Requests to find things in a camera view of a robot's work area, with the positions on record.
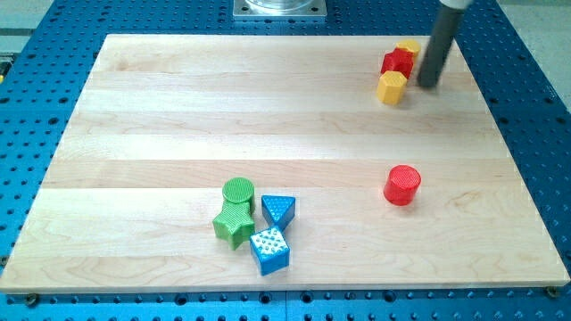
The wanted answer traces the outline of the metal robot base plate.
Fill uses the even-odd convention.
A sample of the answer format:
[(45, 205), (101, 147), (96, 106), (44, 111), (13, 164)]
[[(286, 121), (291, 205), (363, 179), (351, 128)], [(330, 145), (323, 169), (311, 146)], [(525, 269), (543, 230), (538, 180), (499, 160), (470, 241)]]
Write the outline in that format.
[(234, 0), (233, 17), (238, 19), (325, 18), (325, 0)]

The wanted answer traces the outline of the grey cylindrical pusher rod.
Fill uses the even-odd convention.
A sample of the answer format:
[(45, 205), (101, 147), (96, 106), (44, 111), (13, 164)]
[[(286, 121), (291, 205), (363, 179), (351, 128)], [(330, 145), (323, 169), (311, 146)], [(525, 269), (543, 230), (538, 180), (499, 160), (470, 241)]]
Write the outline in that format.
[(417, 81), (421, 87), (433, 88), (438, 84), (452, 40), (466, 9), (466, 3), (440, 3), (426, 52), (418, 70)]

